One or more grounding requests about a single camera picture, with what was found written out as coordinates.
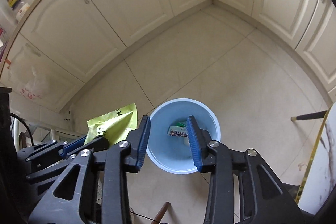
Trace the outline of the light green snack bag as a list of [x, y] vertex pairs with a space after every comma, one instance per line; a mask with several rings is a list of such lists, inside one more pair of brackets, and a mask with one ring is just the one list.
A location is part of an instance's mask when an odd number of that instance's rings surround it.
[[137, 128], [137, 118], [135, 103], [93, 118], [87, 122], [88, 133], [84, 144], [97, 137], [106, 138], [109, 146], [126, 140], [128, 134]]

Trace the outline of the blue trash bin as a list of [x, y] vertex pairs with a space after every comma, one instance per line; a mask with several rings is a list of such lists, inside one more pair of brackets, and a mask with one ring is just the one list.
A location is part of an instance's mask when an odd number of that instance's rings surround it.
[[211, 139], [221, 141], [221, 127], [216, 115], [202, 102], [189, 98], [169, 100], [150, 115], [147, 155], [160, 169], [173, 174], [191, 174], [194, 166], [188, 138], [168, 136], [170, 126], [187, 126], [193, 115], [199, 128], [207, 130]]

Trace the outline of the milk carton box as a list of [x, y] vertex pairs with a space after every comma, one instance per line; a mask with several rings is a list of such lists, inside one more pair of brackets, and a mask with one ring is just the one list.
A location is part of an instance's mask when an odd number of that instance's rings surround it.
[[185, 126], [170, 126], [169, 130], [167, 132], [168, 136], [175, 136], [179, 138], [187, 138], [188, 137], [188, 131], [187, 127]]

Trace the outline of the cream lower kitchen cabinets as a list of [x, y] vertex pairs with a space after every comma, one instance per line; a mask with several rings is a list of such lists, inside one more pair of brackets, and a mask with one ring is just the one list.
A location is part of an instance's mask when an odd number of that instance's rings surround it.
[[17, 22], [1, 0], [1, 83], [19, 94], [33, 65], [50, 93], [32, 100], [60, 111], [112, 60], [207, 2], [232, 8], [293, 48], [335, 98], [335, 0], [23, 0]]

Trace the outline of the round marble table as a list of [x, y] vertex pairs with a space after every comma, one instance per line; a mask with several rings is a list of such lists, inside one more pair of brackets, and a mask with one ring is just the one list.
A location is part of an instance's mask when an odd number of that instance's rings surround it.
[[315, 215], [335, 187], [335, 105], [327, 110], [305, 175], [295, 199], [299, 208]]

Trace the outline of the hanging clear plastic bag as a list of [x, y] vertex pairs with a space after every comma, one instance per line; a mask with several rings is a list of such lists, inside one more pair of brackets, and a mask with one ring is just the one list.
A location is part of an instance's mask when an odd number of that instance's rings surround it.
[[40, 67], [33, 65], [25, 73], [26, 79], [20, 83], [19, 94], [29, 100], [41, 100], [49, 95], [50, 79]]

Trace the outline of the chair leg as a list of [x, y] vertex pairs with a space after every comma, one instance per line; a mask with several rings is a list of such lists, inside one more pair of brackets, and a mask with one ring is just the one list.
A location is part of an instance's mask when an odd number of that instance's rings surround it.
[[327, 113], [327, 110], [316, 112], [316, 113], [303, 114], [303, 115], [291, 117], [290, 120], [294, 122], [294, 121], [308, 121], [308, 120], [322, 119], [325, 117], [326, 113]]

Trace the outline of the jar on counter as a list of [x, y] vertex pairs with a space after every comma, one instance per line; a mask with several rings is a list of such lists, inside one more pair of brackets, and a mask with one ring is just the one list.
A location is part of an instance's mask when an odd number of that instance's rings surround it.
[[30, 5], [23, 0], [7, 0], [9, 7], [15, 15], [15, 20], [19, 22], [27, 10], [30, 8]]

